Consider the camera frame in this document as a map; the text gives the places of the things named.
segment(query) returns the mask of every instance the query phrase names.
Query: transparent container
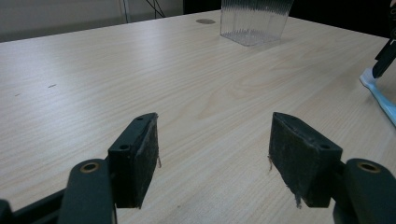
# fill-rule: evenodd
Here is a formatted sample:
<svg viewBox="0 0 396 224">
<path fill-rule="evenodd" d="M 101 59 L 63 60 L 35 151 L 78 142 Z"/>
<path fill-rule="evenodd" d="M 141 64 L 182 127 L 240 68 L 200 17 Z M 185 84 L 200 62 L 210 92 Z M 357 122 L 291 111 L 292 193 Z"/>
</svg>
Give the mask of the transparent container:
<svg viewBox="0 0 396 224">
<path fill-rule="evenodd" d="M 220 34 L 244 46 L 279 41 L 294 0 L 221 0 Z"/>
</svg>

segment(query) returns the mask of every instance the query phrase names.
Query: cable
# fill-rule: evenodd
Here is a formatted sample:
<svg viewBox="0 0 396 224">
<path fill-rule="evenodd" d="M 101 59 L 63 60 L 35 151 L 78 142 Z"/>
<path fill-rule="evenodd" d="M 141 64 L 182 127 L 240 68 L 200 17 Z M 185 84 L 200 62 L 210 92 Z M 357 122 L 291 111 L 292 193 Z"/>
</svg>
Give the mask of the cable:
<svg viewBox="0 0 396 224">
<path fill-rule="evenodd" d="M 158 8 L 160 9 L 160 11 L 161 11 L 161 13 L 165 16 L 165 14 L 163 13 L 163 10 L 161 9 L 161 7 L 160 7 L 160 4 L 158 3 L 158 1 L 157 0 L 154 0 L 154 2 L 156 2 L 157 3 L 157 5 L 158 5 Z"/>
<path fill-rule="evenodd" d="M 146 2 L 152 7 L 152 9 L 154 9 L 158 14 L 160 14 L 160 16 L 162 16 L 163 18 L 165 18 L 165 15 L 163 15 L 160 11 L 157 10 L 157 8 L 155 8 L 150 2 L 149 0 L 146 0 Z"/>
</svg>

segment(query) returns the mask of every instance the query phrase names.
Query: light wood tabletop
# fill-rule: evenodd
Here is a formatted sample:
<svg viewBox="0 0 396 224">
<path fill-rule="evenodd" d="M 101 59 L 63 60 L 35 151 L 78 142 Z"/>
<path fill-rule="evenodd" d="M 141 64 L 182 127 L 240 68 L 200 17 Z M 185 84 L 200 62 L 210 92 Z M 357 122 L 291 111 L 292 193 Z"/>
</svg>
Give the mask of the light wood tabletop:
<svg viewBox="0 0 396 224">
<path fill-rule="evenodd" d="M 210 19 L 213 24 L 201 24 Z M 333 223 L 296 207 L 267 159 L 273 112 L 396 174 L 396 130 L 359 76 L 387 39 L 289 18 L 279 45 L 219 35 L 220 12 L 0 44 L 0 198 L 15 211 L 105 158 L 157 112 L 162 168 L 119 223 Z M 396 101 L 392 65 L 377 87 Z"/>
</svg>

